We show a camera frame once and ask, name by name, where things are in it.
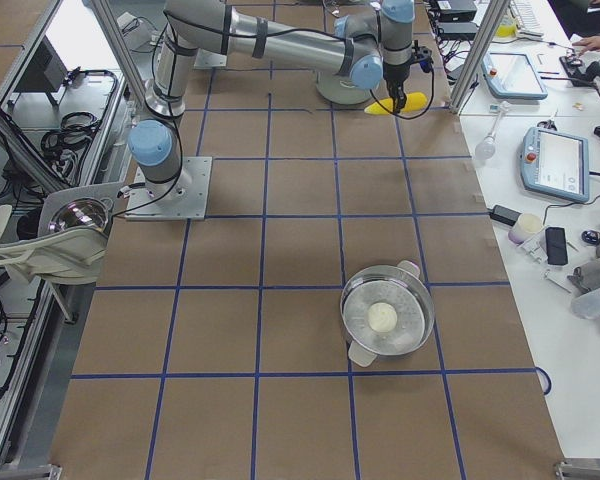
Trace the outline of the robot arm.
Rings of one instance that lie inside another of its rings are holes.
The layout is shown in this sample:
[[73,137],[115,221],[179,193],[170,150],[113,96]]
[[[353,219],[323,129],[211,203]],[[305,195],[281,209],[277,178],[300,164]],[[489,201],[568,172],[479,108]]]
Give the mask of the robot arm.
[[361,111],[409,72],[411,24],[390,5],[295,28],[313,7],[276,1],[245,11],[221,1],[170,1],[161,57],[145,88],[149,117],[216,163],[214,217],[331,214],[406,187],[392,119]]

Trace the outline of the person hand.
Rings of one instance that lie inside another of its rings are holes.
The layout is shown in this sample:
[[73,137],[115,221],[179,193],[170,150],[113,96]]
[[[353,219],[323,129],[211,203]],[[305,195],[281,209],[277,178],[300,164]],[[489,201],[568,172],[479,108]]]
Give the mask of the person hand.
[[585,37],[572,43],[575,50],[584,53],[587,51],[600,51],[600,36]]

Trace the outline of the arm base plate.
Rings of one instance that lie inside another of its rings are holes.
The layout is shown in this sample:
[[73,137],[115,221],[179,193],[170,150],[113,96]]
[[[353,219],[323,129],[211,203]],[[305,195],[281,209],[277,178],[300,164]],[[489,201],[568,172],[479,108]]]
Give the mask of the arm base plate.
[[140,167],[134,182],[143,186],[132,189],[123,217],[134,221],[172,221],[206,217],[213,161],[211,157],[185,157],[179,178],[154,184],[145,180]]
[[202,48],[197,51],[194,61],[194,68],[196,70],[224,69],[226,65],[226,55],[210,52]]

